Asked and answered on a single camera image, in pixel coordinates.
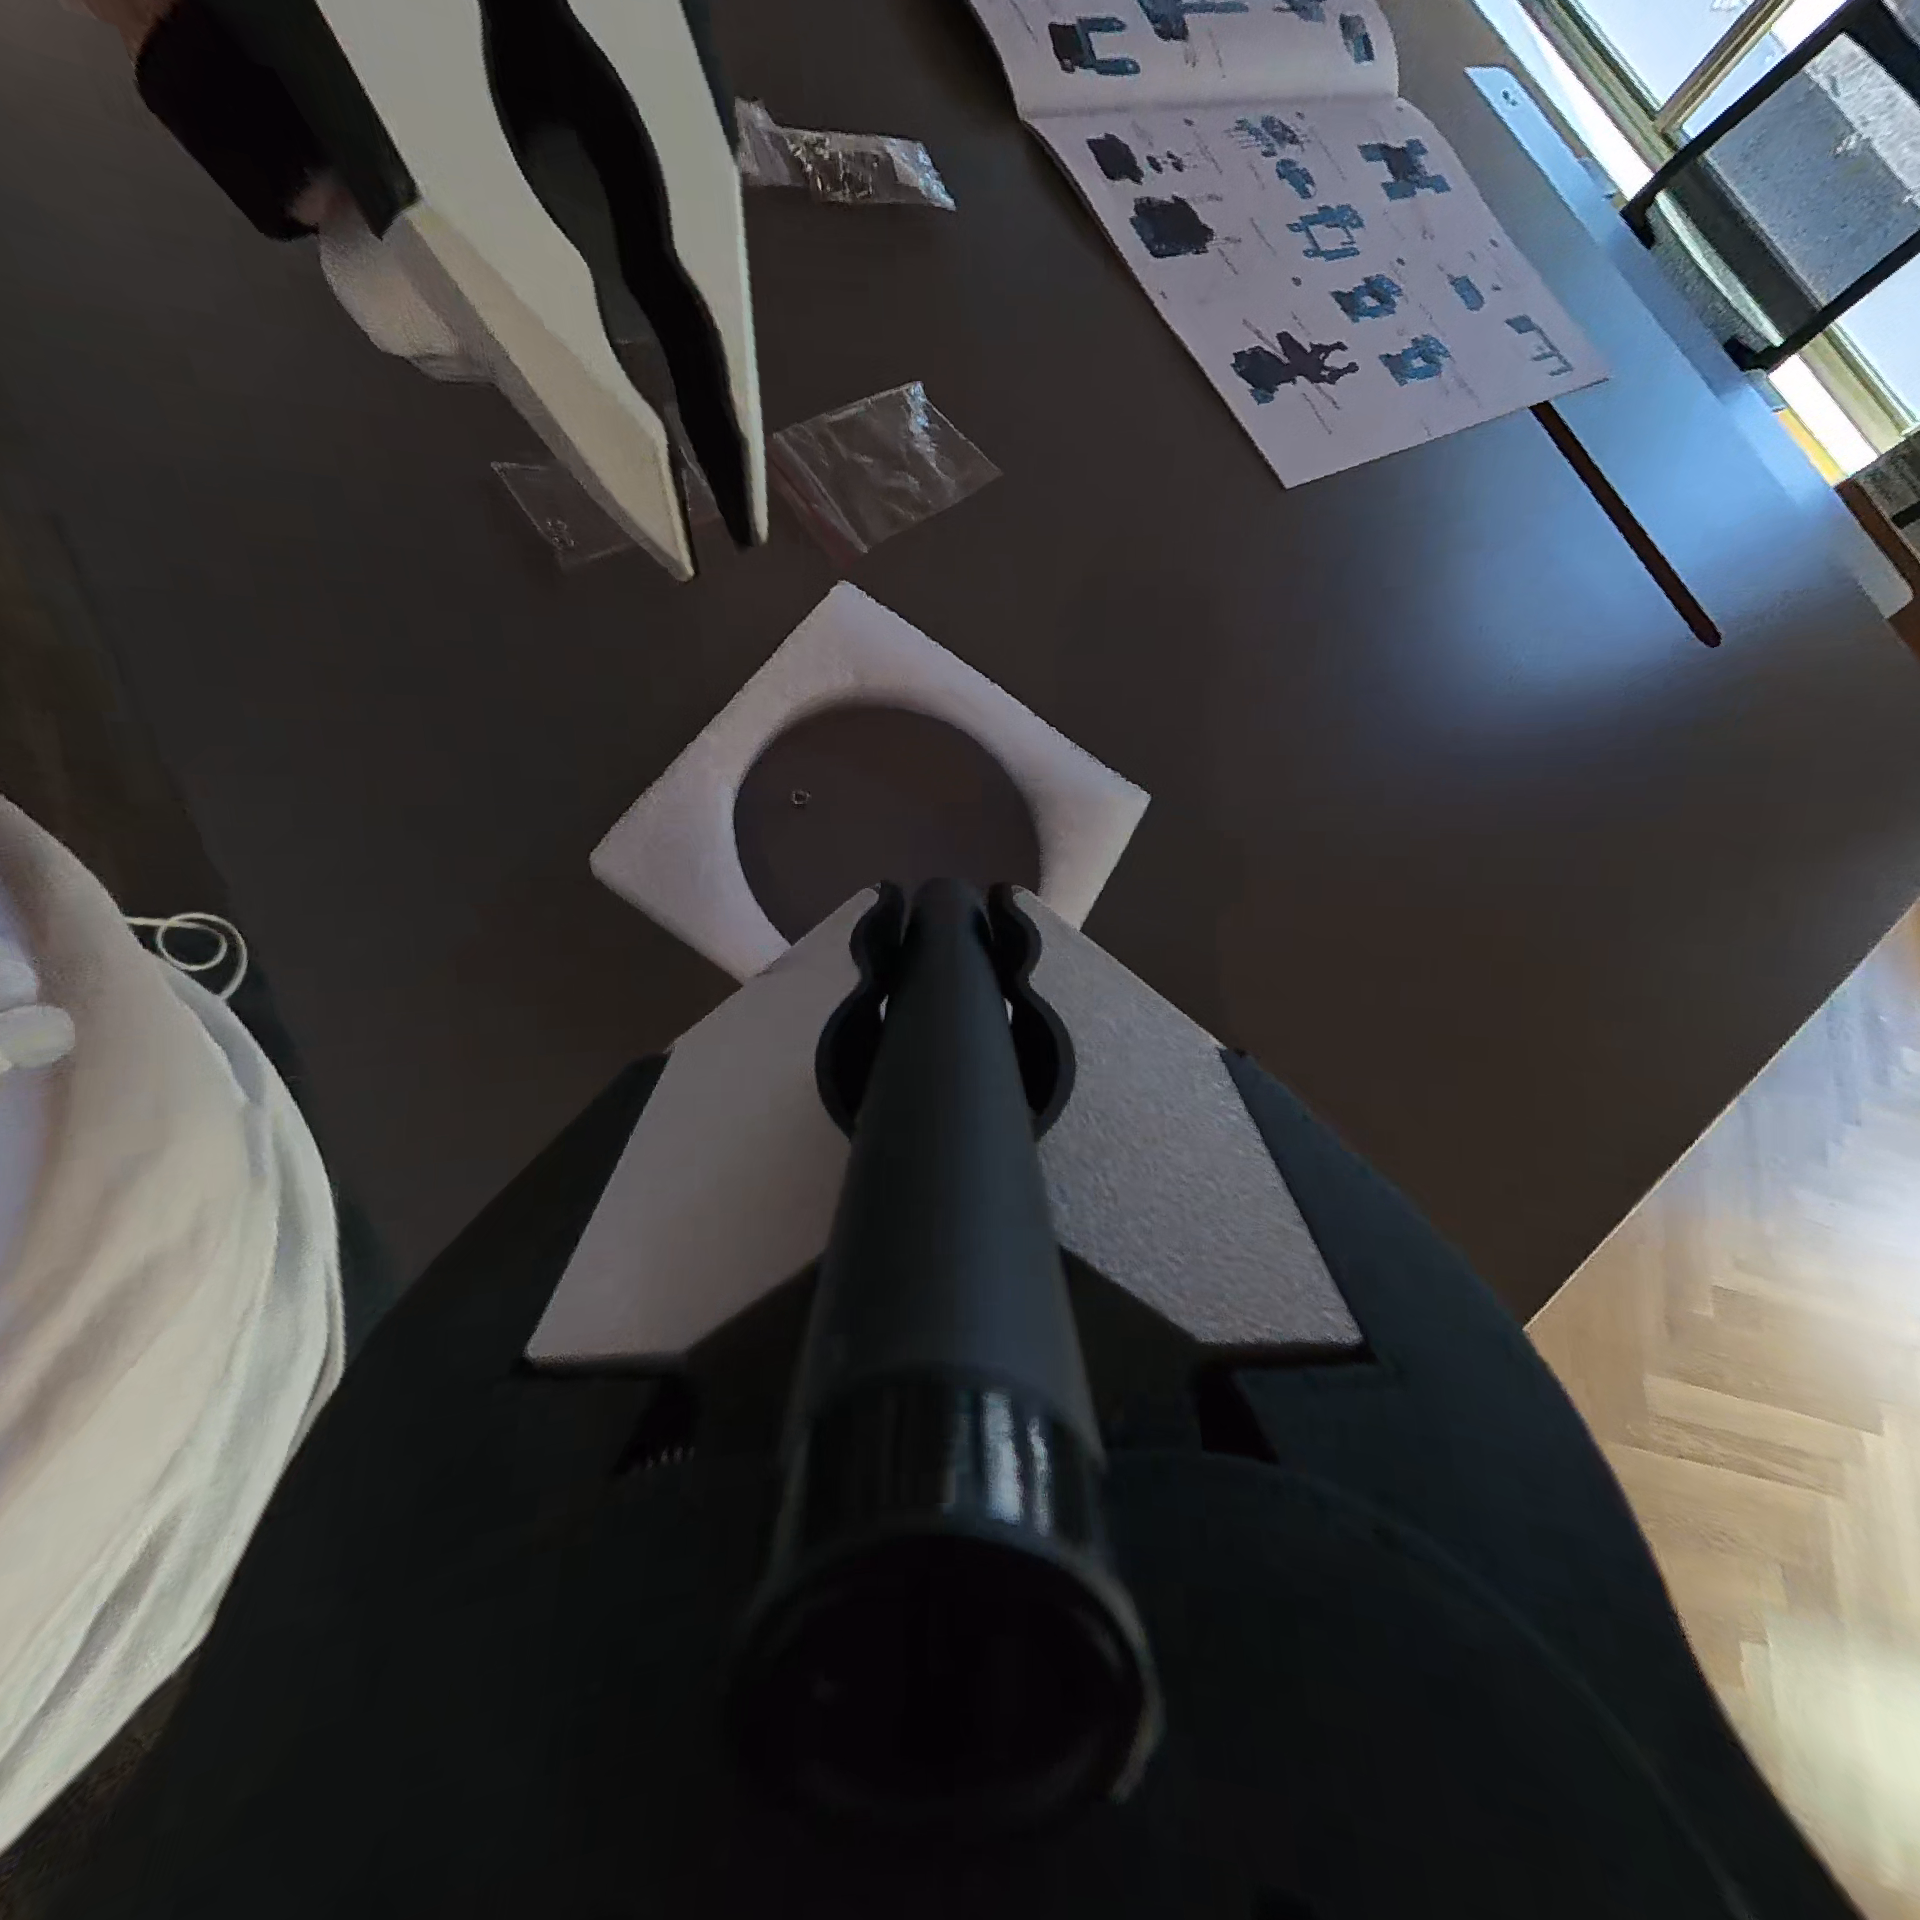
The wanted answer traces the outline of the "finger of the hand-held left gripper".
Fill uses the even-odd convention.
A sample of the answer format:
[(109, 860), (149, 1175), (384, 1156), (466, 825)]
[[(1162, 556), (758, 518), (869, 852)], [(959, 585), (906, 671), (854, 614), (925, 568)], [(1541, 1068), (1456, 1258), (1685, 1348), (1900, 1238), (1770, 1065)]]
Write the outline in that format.
[(595, 504), (675, 582), (690, 582), (668, 427), (616, 361), (582, 255), (514, 159), (480, 6), (318, 12), (414, 184), (390, 226), (400, 264)]
[(702, 2), (590, 2), (640, 186), (615, 193), (622, 268), (647, 319), (690, 458), (736, 544), (768, 538), (762, 384), (736, 97)]

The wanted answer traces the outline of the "clear plastic bag with screws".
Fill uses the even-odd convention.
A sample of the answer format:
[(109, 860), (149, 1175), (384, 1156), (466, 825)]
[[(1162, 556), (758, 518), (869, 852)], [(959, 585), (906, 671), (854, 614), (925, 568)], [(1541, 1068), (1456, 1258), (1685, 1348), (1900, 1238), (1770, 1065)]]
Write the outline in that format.
[(736, 100), (736, 168), (747, 187), (796, 193), (827, 207), (956, 210), (924, 143), (791, 128), (752, 99)]

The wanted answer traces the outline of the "white drawstring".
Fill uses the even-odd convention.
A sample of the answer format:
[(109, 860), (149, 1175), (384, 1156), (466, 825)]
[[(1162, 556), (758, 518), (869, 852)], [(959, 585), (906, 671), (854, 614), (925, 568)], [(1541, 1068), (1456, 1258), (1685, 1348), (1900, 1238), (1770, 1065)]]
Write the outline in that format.
[(248, 939), (221, 914), (207, 911), (163, 918), (125, 914), (125, 927), (143, 952), (218, 1001), (232, 1001), (248, 982)]

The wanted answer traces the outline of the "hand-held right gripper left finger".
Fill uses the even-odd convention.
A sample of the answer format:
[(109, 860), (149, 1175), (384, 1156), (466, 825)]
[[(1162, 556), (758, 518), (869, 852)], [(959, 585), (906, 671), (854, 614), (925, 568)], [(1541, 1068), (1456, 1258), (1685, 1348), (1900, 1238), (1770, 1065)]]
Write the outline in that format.
[(854, 895), (662, 1057), (528, 1363), (682, 1360), (821, 1256), (848, 1142), (814, 1057), (876, 898)]

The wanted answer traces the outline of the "empty clear plastic bag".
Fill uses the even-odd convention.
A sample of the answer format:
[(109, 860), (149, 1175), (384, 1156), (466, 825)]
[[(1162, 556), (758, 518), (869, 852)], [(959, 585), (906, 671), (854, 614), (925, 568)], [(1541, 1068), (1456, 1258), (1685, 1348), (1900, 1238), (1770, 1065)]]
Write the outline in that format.
[(852, 564), (1002, 480), (922, 379), (776, 430), (768, 479), (835, 564)]

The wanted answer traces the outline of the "clear plastic bag white label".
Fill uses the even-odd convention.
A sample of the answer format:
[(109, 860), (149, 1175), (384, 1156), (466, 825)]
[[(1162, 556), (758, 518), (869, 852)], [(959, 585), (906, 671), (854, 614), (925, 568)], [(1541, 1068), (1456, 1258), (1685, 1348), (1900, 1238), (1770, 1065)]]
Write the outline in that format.
[(567, 467), (507, 460), (491, 462), (490, 471), (559, 569), (578, 571), (612, 561), (647, 561), (661, 569), (658, 553), (636, 539)]

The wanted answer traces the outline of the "white foam square with hole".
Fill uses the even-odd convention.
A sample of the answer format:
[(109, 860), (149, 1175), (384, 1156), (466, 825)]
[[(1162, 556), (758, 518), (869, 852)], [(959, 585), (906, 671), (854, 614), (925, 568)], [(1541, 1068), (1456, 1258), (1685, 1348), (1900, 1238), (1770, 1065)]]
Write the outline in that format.
[(1040, 898), (1083, 928), (1148, 793), (864, 591), (836, 583), (765, 665), (612, 824), (591, 876), (645, 919), (750, 982), (791, 946), (736, 850), (736, 793), (780, 735), (838, 707), (938, 719), (1013, 780), (1040, 840)]

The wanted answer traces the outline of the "window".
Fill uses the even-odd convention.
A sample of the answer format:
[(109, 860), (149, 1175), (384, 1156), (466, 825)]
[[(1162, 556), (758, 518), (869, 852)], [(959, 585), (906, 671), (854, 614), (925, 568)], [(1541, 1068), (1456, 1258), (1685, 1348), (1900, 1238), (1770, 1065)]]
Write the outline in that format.
[[(1607, 160), (1629, 204), (1719, 113), (1767, 76), (1842, 6), (1598, 2), (1531, 6), (1531, 18), (1623, 154)], [(1664, 266), (1685, 266), (1707, 298), (1724, 346), (1756, 314), (1730, 275), (1677, 225), (1658, 222)], [(1915, 262), (1828, 335), (1760, 376), (1800, 419), (1839, 474), (1859, 474), (1915, 434)]]

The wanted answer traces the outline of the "black screwdriver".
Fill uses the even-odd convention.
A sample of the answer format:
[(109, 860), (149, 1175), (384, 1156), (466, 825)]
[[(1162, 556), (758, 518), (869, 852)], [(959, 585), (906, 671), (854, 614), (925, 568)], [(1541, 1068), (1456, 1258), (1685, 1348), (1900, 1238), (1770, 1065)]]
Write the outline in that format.
[(746, 1769), (812, 1818), (1013, 1838), (1122, 1799), (1159, 1740), (1040, 1138), (1072, 1044), (1005, 886), (886, 882), (814, 1057), (848, 1167), (741, 1624)]

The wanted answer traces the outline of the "person's white shirt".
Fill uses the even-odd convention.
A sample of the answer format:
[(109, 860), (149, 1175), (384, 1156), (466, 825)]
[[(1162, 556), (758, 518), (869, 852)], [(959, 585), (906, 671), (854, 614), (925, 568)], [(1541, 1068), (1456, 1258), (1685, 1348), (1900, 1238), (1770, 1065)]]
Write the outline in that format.
[(229, 996), (3, 803), (3, 1842), (203, 1644), (344, 1369), (333, 1188)]

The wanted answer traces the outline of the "black metal frame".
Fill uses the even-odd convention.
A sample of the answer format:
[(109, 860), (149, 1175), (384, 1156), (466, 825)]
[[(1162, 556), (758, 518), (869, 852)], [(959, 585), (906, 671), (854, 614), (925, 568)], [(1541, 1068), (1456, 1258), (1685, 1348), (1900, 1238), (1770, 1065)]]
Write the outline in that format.
[(1918, 256), (1915, 6), (1835, 9), (1623, 209), (1645, 249), (1677, 225), (1754, 319), (1724, 340), (1770, 376)]

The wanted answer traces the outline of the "dark brown desk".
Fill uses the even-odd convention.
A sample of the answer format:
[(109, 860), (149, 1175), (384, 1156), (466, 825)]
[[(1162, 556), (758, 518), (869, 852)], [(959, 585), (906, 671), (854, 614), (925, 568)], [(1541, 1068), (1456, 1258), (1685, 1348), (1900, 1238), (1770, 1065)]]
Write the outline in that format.
[[(1140, 784), (1087, 928), (1534, 1312), (1915, 898), (1915, 658), (1464, 66), (1405, 94), (1614, 378), (1284, 492), (1014, 119), (959, 6), (724, 6), (806, 126), (948, 219), (754, 195), (773, 425), (924, 379), (999, 467), (850, 578)], [(398, 368), (61, 6), (5, 6), (10, 507), (115, 658), (312, 1128), (414, 1278), (724, 994), (590, 850), (835, 582), (783, 512), (695, 583), (562, 571), (496, 396)]]

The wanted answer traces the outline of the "open instruction manual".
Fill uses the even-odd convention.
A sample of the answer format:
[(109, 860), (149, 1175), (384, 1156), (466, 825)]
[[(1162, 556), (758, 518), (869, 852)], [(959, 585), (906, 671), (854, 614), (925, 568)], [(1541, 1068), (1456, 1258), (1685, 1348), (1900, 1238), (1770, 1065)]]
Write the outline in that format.
[(1603, 384), (1370, 2), (971, 2), (1026, 128), (1284, 488)]

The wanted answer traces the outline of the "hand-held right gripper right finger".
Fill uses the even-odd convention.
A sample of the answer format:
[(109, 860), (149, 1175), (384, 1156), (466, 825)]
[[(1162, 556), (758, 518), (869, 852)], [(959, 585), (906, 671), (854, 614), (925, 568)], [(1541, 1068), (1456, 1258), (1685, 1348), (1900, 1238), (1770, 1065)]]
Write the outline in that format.
[(1199, 1347), (1358, 1347), (1224, 1048), (1026, 889), (1031, 974), (1072, 1044), (1040, 1142), (1063, 1249)]

